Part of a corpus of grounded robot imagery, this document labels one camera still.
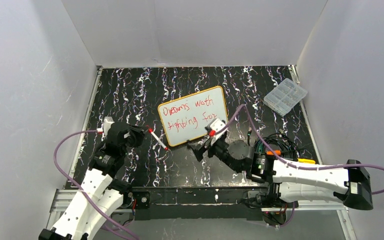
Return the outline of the red white marker pen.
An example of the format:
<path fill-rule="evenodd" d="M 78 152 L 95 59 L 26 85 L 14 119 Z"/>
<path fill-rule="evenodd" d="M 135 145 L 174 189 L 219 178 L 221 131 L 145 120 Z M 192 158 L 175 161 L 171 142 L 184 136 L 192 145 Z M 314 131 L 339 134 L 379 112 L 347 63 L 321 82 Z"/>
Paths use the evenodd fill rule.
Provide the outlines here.
<path fill-rule="evenodd" d="M 154 133 L 152 128 L 148 128 L 148 132 L 150 135 L 161 145 L 164 150 L 168 150 L 169 148 L 160 140 L 160 138 Z"/>

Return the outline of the yellow framed whiteboard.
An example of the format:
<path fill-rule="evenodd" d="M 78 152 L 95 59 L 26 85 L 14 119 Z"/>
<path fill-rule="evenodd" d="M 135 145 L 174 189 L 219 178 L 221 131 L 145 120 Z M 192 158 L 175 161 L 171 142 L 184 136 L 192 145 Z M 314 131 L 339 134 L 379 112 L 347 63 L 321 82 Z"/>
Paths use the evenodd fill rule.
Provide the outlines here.
<path fill-rule="evenodd" d="M 201 138 L 215 119 L 228 121 L 224 89 L 215 86 L 157 107 L 157 111 L 170 147 Z"/>

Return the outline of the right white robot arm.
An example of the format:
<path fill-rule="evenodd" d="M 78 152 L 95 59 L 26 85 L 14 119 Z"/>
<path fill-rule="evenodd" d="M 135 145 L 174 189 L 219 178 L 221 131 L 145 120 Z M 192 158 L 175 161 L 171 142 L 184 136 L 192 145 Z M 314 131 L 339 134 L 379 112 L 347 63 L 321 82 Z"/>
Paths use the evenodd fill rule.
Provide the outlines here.
<path fill-rule="evenodd" d="M 311 166 L 273 154 L 256 153 L 242 140 L 226 143 L 224 138 L 207 139 L 201 144 L 187 144 L 196 159 L 204 154 L 217 157 L 236 173 L 244 173 L 252 182 L 263 184 L 265 190 L 249 192 L 243 201 L 250 208 L 292 207 L 298 201 L 342 203 L 356 210 L 374 208 L 370 176 L 364 167 L 331 168 Z"/>

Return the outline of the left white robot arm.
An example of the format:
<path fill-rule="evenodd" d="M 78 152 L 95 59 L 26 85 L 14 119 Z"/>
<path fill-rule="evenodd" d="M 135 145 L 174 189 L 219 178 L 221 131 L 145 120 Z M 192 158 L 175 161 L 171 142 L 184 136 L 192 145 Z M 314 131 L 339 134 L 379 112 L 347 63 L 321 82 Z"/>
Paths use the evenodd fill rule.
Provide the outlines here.
<path fill-rule="evenodd" d="M 102 134 L 104 139 L 93 153 L 81 183 L 74 181 L 58 164 L 56 157 L 62 144 L 58 143 L 54 150 L 55 167 L 78 190 L 52 227 L 41 231 L 40 240 L 93 239 L 107 221 L 112 221 L 110 215 L 122 206 L 129 191 L 129 183 L 116 179 L 116 174 L 124 165 L 128 149 L 143 143 L 146 128 L 106 117 L 101 128 L 85 130 L 84 133 Z"/>

